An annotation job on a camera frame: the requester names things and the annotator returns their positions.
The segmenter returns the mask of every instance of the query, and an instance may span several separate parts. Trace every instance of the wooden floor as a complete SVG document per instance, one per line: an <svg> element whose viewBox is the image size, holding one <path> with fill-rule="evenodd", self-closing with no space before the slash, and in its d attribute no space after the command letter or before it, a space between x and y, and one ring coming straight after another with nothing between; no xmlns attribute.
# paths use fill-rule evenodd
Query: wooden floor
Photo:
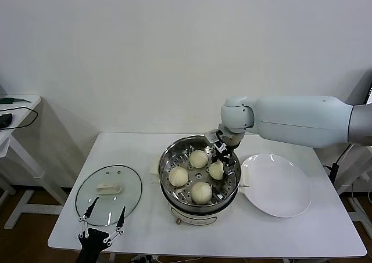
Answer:
<svg viewBox="0 0 372 263"><path fill-rule="evenodd" d="M74 251L53 250L48 247L47 241L53 226L57 221L58 216L55 215L34 215L23 214L18 220L17 225L13 230L4 229L4 224L18 200L23 194L20 190L14 196L9 196L3 205L0 207L0 262L1 263L43 263L43 262L75 262L77 253ZM372 205L368 198L359 197L360 203L364 210L372 219ZM45 191L37 190L30 201L37 204L57 204L57 202ZM347 199L342 199L345 208L351 211ZM359 232L368 251L372 254L372 240L368 238L360 223L355 223L355 227ZM117 255L115 262L129 263L134 255L125 254ZM159 260L163 263L189 259L191 257L167 257L161 256ZM282 262L282 260L264 260L264 259L247 259L249 263L274 263ZM229 258L202 258L195 263L244 263L243 259ZM330 260L330 263L372 263L372 259L367 255L364 258L346 258Z"/></svg>

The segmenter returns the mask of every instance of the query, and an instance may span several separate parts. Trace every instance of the black cable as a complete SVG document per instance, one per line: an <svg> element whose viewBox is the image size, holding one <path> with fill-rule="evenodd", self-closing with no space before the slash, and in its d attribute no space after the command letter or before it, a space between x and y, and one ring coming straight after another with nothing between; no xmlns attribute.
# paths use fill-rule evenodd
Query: black cable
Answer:
<svg viewBox="0 0 372 263"><path fill-rule="evenodd" d="M327 167L329 170L330 170L330 174L329 174L329 179L331 180L331 183L332 185L334 184L335 180L336 180L336 176L337 176L337 172L338 172L338 169L339 169L339 165L338 165L338 162L339 160L344 156L344 154L350 149L350 147L352 146L352 144L348 144L348 146L346 147L346 149L342 152L342 154L338 157L338 159L336 160L335 163L332 164L332 166L328 166L328 165L322 165L323 167Z"/></svg>
<svg viewBox="0 0 372 263"><path fill-rule="evenodd" d="M348 147L346 147L346 149L342 152L342 154L338 157L337 161L336 161L336 164L338 164L338 161L341 159L341 157L346 153L347 150L349 150L349 148L351 147L351 143L348 144Z"/></svg>
<svg viewBox="0 0 372 263"><path fill-rule="evenodd" d="M0 131L4 131L6 129L17 129L17 128L25 128L25 127L28 127L29 125L32 125L34 123L34 121L37 119L37 117L39 116L39 113L37 113L35 110L31 109L31 108L28 108L26 106L22 106L22 107L16 107L16 108L9 108L9 109L2 109L0 110L0 112L3 112L3 111L11 111L11 110L18 110L18 109L28 109L29 111L32 111L36 114L35 118L33 118L33 120L27 124L27 125L21 125L19 127L12 127L12 128L0 128Z"/></svg>

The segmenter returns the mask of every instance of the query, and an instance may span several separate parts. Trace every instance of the white table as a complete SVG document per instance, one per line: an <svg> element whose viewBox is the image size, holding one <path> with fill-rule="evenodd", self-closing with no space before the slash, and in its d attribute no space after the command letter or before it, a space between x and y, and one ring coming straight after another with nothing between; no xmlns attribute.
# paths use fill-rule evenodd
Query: white table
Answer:
<svg viewBox="0 0 372 263"><path fill-rule="evenodd" d="M29 100L31 103L12 103L11 105L0 105L0 110L16 107L28 107L30 109L34 109L41 101L41 98L36 95L0 96L0 98L2 97L23 98ZM32 112L28 109L0 111L0 114L7 113L13 114L12 123L9 127L18 127L20 126L22 121ZM31 176L36 179L38 183L43 188L45 188L60 204L64 204L67 199L67 194L51 177L47 175L47 173L39 166L39 164L31 157L31 155L13 137L13 131L14 129L5 129L3 131L0 131L0 157L4 157L6 155L6 152L8 151L8 147L11 147L17 153L17 155L26 163L26 169L31 174ZM5 200L8 194L15 194L15 190L11 186L9 186L1 177L0 188L4 189L4 194L0 197L0 204ZM5 223L5 229L12 229L23 212L31 212L37 214L59 214L62 210L62 206L59 207L52 205L28 204L28 201L31 199L32 195L33 190L27 190L25 192L18 205L10 215L9 219Z"/></svg>
<svg viewBox="0 0 372 263"><path fill-rule="evenodd" d="M49 237L48 246L81 248L74 200L94 171L112 164L132 167L141 176L143 193L126 218L124 234L110 253L191 255L241 258L361 257L366 249L313 149L247 135L236 150L240 161L256 153L281 155L309 178L312 203L302 215L282 219L267 215L239 193L221 217L206 226L177 225L149 170L180 134L100 134ZM115 227L102 228L112 231Z"/></svg>

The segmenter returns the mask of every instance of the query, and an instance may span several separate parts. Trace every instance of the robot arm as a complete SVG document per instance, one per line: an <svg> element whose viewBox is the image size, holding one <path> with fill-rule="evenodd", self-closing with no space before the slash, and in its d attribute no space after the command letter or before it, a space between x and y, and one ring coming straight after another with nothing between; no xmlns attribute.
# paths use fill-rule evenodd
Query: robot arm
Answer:
<svg viewBox="0 0 372 263"><path fill-rule="evenodd" d="M309 147L342 142L372 146L372 105L351 106L330 96L231 97L221 108L221 119L219 128L205 136L230 149L246 132Z"/></svg>

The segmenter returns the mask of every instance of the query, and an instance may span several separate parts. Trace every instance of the glass lid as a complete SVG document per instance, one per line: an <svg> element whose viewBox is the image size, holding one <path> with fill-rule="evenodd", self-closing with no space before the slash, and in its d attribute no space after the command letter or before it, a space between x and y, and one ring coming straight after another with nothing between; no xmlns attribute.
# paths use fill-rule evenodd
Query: glass lid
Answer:
<svg viewBox="0 0 372 263"><path fill-rule="evenodd" d="M79 217L82 217L99 197L88 223L108 226L117 223L124 206L124 217L130 215L141 193L142 182L137 172L125 165L110 165L97 170L83 182L76 195L75 207Z"/></svg>

